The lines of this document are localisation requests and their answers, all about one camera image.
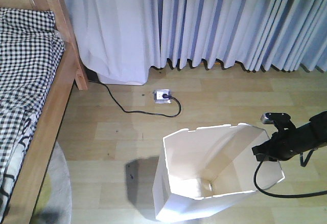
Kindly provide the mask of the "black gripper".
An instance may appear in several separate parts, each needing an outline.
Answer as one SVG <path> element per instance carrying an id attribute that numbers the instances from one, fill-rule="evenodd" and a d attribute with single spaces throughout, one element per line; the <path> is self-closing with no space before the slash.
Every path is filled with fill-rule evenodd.
<path id="1" fill-rule="evenodd" d="M 258 162 L 286 161 L 293 156 L 316 147 L 317 137 L 310 128 L 288 129 L 275 132 L 268 142 L 252 147 L 252 153 Z"/>

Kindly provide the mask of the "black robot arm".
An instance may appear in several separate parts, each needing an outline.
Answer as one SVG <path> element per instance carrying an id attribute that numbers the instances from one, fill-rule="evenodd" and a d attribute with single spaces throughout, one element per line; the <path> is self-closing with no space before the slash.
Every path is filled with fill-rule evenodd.
<path id="1" fill-rule="evenodd" d="M 264 113 L 263 124 L 273 124 L 277 132 L 271 138 L 252 147 L 257 161 L 287 161 L 295 155 L 326 146 L 326 111 L 309 119 L 309 123 L 295 127 L 287 113 Z"/>

